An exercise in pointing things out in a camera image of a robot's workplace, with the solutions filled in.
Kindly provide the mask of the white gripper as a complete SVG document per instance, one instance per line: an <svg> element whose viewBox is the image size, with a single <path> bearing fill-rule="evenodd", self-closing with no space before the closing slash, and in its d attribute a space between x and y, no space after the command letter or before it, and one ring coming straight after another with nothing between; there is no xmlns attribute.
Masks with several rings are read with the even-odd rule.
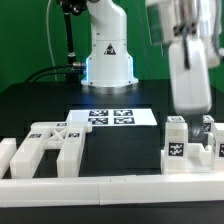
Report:
<svg viewBox="0 0 224 224"><path fill-rule="evenodd" d="M212 106L210 82L204 45L199 38L187 38L190 68L185 67L182 41L173 42L168 50L173 105L178 115L189 117L189 137L204 137L203 116Z"/></svg>

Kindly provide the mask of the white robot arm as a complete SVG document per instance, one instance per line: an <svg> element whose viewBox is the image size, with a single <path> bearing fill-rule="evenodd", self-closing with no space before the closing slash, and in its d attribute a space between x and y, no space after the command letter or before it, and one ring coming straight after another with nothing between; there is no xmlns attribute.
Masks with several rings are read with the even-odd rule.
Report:
<svg viewBox="0 0 224 224"><path fill-rule="evenodd" d="M87 0L92 50L82 85L103 94L138 84L127 51L127 16L112 0ZM208 69L224 59L219 46L222 0L145 0L153 44L165 45L173 106L187 119L190 137L204 136L202 116L212 107Z"/></svg>

